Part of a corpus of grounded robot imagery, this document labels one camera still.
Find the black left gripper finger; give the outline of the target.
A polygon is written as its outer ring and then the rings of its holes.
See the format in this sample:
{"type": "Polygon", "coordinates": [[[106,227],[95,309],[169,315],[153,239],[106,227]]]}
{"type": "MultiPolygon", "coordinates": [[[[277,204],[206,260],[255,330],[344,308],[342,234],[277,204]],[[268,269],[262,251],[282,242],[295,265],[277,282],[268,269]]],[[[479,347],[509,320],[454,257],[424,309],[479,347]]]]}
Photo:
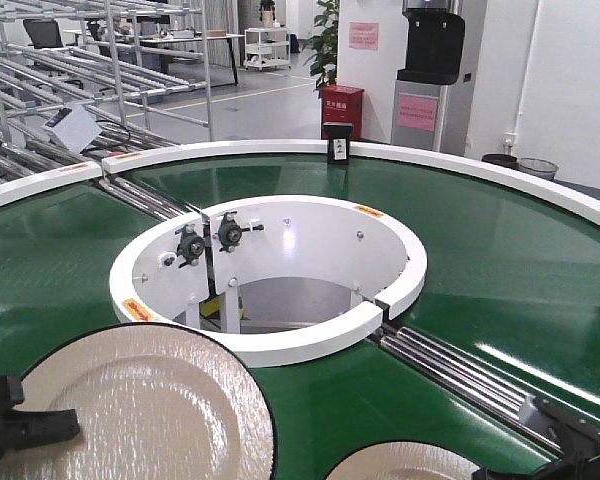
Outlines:
{"type": "Polygon", "coordinates": [[[75,409],[45,412],[10,410],[2,421],[2,447],[36,448],[69,441],[79,433],[75,409]]]}

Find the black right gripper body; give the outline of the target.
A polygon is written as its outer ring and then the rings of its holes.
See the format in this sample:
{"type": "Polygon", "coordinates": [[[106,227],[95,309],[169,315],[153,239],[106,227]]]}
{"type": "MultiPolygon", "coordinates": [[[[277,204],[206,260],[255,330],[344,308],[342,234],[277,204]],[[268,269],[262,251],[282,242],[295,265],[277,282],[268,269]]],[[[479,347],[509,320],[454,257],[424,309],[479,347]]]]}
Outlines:
{"type": "Polygon", "coordinates": [[[559,458],[528,474],[481,467],[473,479],[600,479],[600,432],[595,427],[542,397],[527,397],[518,416],[524,426],[557,444],[559,458]]]}

